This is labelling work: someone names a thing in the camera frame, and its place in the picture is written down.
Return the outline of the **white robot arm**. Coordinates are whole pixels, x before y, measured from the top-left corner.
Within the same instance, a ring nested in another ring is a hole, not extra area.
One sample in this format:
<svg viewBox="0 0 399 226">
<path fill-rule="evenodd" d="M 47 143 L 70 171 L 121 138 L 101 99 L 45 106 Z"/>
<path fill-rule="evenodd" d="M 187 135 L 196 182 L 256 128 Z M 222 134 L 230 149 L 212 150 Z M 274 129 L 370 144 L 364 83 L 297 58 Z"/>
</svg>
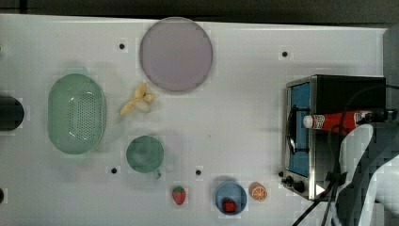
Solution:
<svg viewBox="0 0 399 226">
<path fill-rule="evenodd" d="M 376 174 L 398 158 L 398 122 L 368 122 L 341 143 L 341 171 L 346 174 L 333 205 L 331 226 L 370 226 L 377 191 Z"/>
</svg>

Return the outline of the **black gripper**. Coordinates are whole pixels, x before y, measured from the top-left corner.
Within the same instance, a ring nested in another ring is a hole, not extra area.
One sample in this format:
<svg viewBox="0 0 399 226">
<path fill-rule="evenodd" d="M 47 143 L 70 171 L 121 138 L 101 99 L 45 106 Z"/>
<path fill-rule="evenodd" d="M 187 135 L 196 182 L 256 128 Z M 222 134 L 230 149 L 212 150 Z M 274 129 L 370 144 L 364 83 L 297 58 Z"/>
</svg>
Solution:
<svg viewBox="0 0 399 226">
<path fill-rule="evenodd" d="M 394 108 L 376 108 L 365 115 L 364 120 L 369 122 L 393 122 L 398 118 L 398 110 Z"/>
</svg>

